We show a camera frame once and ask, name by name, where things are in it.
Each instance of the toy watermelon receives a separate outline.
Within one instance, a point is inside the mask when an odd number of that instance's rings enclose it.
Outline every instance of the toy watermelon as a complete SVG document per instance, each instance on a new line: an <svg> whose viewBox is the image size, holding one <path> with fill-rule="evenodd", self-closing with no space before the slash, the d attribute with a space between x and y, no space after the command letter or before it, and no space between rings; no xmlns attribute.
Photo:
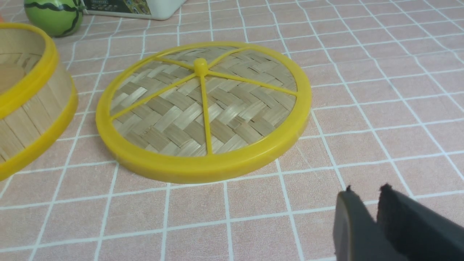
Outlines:
<svg viewBox="0 0 464 261"><path fill-rule="evenodd" d="M29 21L52 37L75 33L82 23L85 6L80 0L25 0Z"/></svg>

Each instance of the yellow plastic rim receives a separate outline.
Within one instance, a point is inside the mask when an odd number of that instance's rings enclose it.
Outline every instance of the yellow plastic rim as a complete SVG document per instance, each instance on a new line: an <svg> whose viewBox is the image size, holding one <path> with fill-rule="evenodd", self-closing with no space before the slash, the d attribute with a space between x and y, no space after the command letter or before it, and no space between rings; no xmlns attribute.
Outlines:
<svg viewBox="0 0 464 261"><path fill-rule="evenodd" d="M0 96L0 119L3 119L36 95L48 82L59 63L59 54L53 40L42 30L27 24L0 23L0 29L23 29L40 34L45 51L39 62L13 88ZM78 96L72 81L68 104L50 128L23 151L0 164L0 181L8 178L42 155L66 130L77 110Z"/></svg>
<svg viewBox="0 0 464 261"><path fill-rule="evenodd" d="M45 42L45 50L38 63L13 88L0 96L0 119L5 118L36 95L48 82L59 63L59 53L53 40L41 29L28 24L0 23L0 29L32 31Z"/></svg>
<svg viewBox="0 0 464 261"><path fill-rule="evenodd" d="M297 92L295 106L287 119L271 134L260 141L238 150L222 154L208 153L204 157L175 157L149 152L133 145L122 137L114 128L110 114L112 98L122 82L141 66L154 61L168 61L162 58L174 52L205 46L233 46L242 50L252 49L267 54L285 65L295 78ZM201 65L190 66L190 69L201 68ZM204 71L196 70L200 80L204 82ZM206 42L172 48L141 60L118 75L103 92L97 106L96 123L103 142L121 165L144 177L171 183L208 183L245 175L271 163L290 149L303 133L309 119L311 107L311 87L304 71L286 56L262 46L238 42Z"/></svg>

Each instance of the woven bamboo mesh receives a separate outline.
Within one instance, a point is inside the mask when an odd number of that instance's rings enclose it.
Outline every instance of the woven bamboo mesh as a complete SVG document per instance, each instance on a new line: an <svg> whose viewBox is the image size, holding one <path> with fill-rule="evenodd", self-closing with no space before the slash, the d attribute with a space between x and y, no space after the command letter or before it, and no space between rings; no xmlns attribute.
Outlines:
<svg viewBox="0 0 464 261"><path fill-rule="evenodd" d="M191 49L164 56L191 65L197 58L209 63L234 47ZM201 84L198 77L176 84L193 71L169 61L152 61L134 72L115 92L111 105L113 125L132 144L152 152L198 157L225 153L253 144L269 135L288 117L296 97L289 70L279 61L255 50L231 53L210 68L213 72L252 79L253 83L206 76L208 118L206 133Z"/></svg>

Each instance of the black object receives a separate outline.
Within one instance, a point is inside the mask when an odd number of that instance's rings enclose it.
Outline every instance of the black object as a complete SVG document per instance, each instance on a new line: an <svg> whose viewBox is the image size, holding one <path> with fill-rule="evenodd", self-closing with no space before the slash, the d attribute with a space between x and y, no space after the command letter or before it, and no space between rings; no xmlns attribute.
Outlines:
<svg viewBox="0 0 464 261"><path fill-rule="evenodd" d="M380 190L377 223L350 187L338 194L337 261L464 261L463 227L388 184Z"/></svg>

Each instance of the label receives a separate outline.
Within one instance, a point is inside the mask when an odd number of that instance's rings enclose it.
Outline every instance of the label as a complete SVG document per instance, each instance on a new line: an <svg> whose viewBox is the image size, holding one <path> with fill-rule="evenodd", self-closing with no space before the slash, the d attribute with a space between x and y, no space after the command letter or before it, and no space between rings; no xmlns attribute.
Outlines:
<svg viewBox="0 0 464 261"><path fill-rule="evenodd" d="M147 0L83 0L88 11L151 15Z"/></svg>

